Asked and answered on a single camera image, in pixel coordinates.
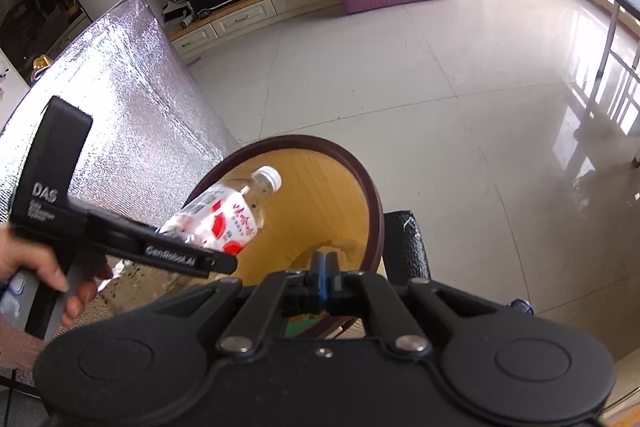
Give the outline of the person's left hand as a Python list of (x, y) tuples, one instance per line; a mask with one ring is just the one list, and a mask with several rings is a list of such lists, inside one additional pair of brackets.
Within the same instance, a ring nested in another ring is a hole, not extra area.
[[(66, 276), (56, 260), (51, 248), (26, 241), (14, 234), (7, 223), (1, 225), (1, 280), (12, 279), (13, 275), (21, 269), (32, 270), (41, 282), (46, 283), (55, 291), (66, 293), (70, 289)], [(84, 313), (90, 301), (98, 295), (97, 280), (108, 281), (113, 277), (112, 268), (105, 263), (94, 277), (82, 282), (74, 295), (66, 300), (65, 311), (62, 316), (62, 324), (70, 327), (77, 317)]]

